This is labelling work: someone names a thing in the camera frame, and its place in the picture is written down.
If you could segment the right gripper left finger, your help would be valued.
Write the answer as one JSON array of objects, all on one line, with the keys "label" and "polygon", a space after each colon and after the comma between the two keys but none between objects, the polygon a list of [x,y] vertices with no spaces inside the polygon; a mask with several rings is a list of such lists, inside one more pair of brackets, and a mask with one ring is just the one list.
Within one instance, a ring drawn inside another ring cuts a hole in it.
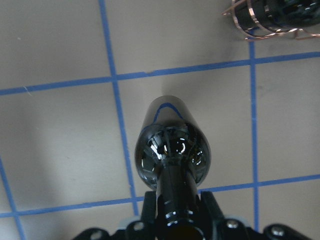
[{"label": "right gripper left finger", "polygon": [[144,194],[140,219],[146,223],[155,223],[157,219],[157,195],[155,191],[147,191]]}]

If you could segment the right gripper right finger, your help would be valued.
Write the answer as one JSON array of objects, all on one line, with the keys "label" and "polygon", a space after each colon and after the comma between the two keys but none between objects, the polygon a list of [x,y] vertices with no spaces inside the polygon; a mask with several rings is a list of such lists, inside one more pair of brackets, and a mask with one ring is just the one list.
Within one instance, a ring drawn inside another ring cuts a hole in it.
[{"label": "right gripper right finger", "polygon": [[210,222],[222,221],[225,216],[211,191],[200,193],[200,213]]}]

